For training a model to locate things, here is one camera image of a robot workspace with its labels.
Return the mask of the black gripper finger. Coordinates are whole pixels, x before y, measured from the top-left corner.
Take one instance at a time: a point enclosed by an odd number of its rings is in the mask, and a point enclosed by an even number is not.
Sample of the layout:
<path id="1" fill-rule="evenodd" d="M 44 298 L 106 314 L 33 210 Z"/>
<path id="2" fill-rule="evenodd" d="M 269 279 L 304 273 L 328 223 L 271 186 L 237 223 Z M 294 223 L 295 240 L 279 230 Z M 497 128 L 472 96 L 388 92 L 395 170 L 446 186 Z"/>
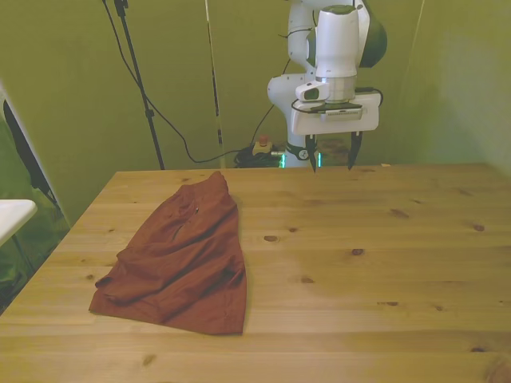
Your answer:
<path id="1" fill-rule="evenodd" d="M 313 172 L 316 172 L 316 169 L 318 167 L 318 160 L 316 158 L 316 152 L 317 152 L 316 135 L 307 135 L 306 136 L 306 150 L 307 150 L 309 161 L 311 163 L 311 168 L 313 169 Z"/>
<path id="2" fill-rule="evenodd" d="M 359 150 L 362 145 L 362 133 L 361 132 L 352 132 L 351 133 L 351 147 L 350 151 L 348 153 L 348 162 L 347 167 L 349 170 L 351 170 L 357 160 L 357 156 L 359 153 Z"/>

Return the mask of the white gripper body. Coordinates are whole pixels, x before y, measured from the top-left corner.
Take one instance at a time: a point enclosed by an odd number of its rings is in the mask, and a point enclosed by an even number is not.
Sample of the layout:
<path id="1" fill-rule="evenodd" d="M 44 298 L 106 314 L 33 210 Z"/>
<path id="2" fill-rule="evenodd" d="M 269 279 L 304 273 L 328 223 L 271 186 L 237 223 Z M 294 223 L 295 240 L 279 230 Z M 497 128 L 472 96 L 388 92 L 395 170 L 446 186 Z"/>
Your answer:
<path id="1" fill-rule="evenodd" d="M 291 130 L 295 135 L 367 132 L 379 125 L 379 92 L 357 93 L 344 104 L 291 103 Z"/>

